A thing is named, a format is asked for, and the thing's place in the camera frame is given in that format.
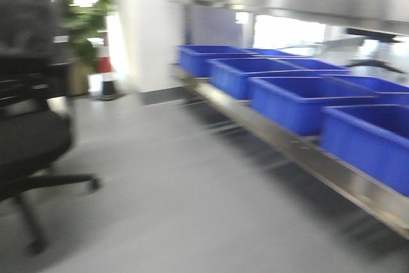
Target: plastic bin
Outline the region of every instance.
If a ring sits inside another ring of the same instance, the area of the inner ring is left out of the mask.
[[[210,83],[236,99],[250,99],[248,78],[268,77],[298,68],[267,58],[216,59],[210,63]]]
[[[209,77],[209,59],[248,58],[253,54],[230,46],[179,46],[179,65],[196,77]]]
[[[280,58],[308,58],[307,56],[300,56],[298,54],[290,54],[288,52],[278,51],[277,49],[248,48],[244,50],[248,52],[255,52],[257,56],[280,57]]]
[[[409,88],[376,77],[332,76],[340,81],[363,86],[379,96],[379,104],[409,105]]]
[[[351,70],[346,67],[330,64],[330,63],[320,61],[320,60],[315,60],[315,59],[288,58],[288,59],[282,59],[282,60],[285,62],[294,64],[294,65],[302,66],[308,70],[344,70],[346,74],[351,72]]]
[[[320,77],[252,78],[251,107],[299,134],[320,134],[322,108],[328,105],[372,104],[372,92]]]
[[[325,108],[321,147],[409,196],[409,109],[398,105]]]

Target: green plant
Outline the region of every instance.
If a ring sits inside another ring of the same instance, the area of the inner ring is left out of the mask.
[[[81,7],[75,0],[60,0],[63,26],[67,28],[71,49],[84,65],[96,72],[96,49],[88,38],[104,38],[105,18],[112,8],[111,0],[98,0],[93,6]]]

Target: floor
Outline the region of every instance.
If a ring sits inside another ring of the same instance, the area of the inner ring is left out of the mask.
[[[1,273],[409,272],[409,242],[205,104],[75,108],[56,172],[105,185],[29,193],[49,239],[35,257],[2,203]]]

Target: shelf rack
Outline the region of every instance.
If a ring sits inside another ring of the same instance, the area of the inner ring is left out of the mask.
[[[171,0],[409,35],[409,0]]]
[[[189,92],[273,146],[324,184],[356,204],[402,237],[409,240],[409,198],[325,153],[307,138],[292,134],[253,111],[247,102],[235,100],[221,90],[196,79],[178,66],[173,77]]]

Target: black object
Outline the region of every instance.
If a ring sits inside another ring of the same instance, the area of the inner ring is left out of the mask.
[[[101,92],[91,94],[90,97],[95,100],[110,101],[115,100],[123,96],[122,93],[118,92],[115,85],[115,80],[110,77],[105,77],[106,74],[102,74]]]
[[[361,30],[347,28],[346,33],[349,35],[362,35],[367,36],[372,40],[379,41],[381,43],[399,43],[398,40],[395,40],[396,35],[390,33],[381,33],[375,31]],[[367,59],[367,60],[352,60],[347,67],[356,67],[356,66],[370,66],[370,67],[379,67],[390,72],[405,74],[403,71],[398,70],[397,68],[391,67],[386,62],[379,61],[376,59]]]
[[[34,70],[27,72],[32,64]],[[89,182],[94,191],[100,187],[94,175],[36,175],[48,168],[72,145],[71,121],[51,111],[47,98],[54,96],[42,72],[45,61],[0,59],[0,201],[13,198],[22,210],[33,243],[32,253],[47,246],[46,239],[22,193],[57,185]],[[34,100],[36,110],[7,116],[7,108],[17,102]]]

